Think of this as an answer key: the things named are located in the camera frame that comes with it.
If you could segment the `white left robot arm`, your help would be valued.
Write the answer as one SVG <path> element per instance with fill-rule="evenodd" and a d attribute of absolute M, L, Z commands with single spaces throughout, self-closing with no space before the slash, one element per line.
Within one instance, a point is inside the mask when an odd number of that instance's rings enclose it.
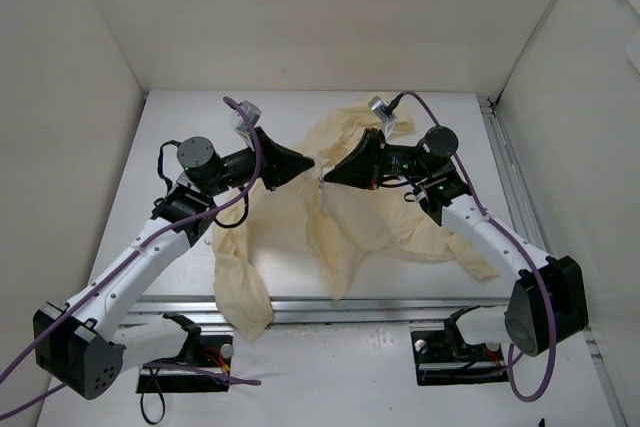
<path fill-rule="evenodd" d="M 122 322 L 147 288 L 187 253 L 215 218 L 215 198 L 262 180 L 274 190 L 314 162 L 256 130 L 258 146 L 225 157 L 204 137 L 177 143 L 183 172 L 167 184 L 150 219 L 130 246 L 83 291 L 63 305 L 43 305 L 33 317 L 37 364 L 87 400 L 102 395 L 124 371 L 148 363 L 185 367 L 199 356 L 201 328 L 165 313 L 142 326 Z"/>

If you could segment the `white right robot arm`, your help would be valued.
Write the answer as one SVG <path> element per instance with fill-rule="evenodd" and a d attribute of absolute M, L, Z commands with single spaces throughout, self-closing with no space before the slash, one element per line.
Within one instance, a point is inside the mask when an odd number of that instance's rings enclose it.
<path fill-rule="evenodd" d="M 464 359 L 479 344 L 513 343 L 535 357 L 589 324 L 579 264 L 530 244 L 482 210 L 452 162 L 455 133 L 431 128 L 415 146 L 392 145 L 378 129 L 364 132 L 355 149 L 325 174 L 329 183 L 374 190 L 389 177 L 404 177 L 422 211 L 468 241 L 511 289 L 505 308 L 472 307 L 445 322 L 445 352 Z"/>

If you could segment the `cream yellow jacket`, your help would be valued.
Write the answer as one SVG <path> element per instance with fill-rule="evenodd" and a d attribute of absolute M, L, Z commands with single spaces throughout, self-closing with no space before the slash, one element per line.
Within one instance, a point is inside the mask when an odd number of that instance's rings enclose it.
<path fill-rule="evenodd" d="M 329 295 L 345 296 L 353 274 L 369 253 L 397 248 L 420 261 L 457 261 L 478 281 L 497 271 L 468 241 L 440 226 L 396 189 L 360 190 L 327 183 L 333 168 L 379 118 L 359 101 L 332 111 L 296 145 L 314 168 L 275 191 L 256 182 L 247 202 L 224 210 L 212 233 L 213 288 L 225 319 L 253 341 L 273 319 L 268 289 L 250 262 L 254 235 L 273 233 L 311 253 L 321 264 Z"/>

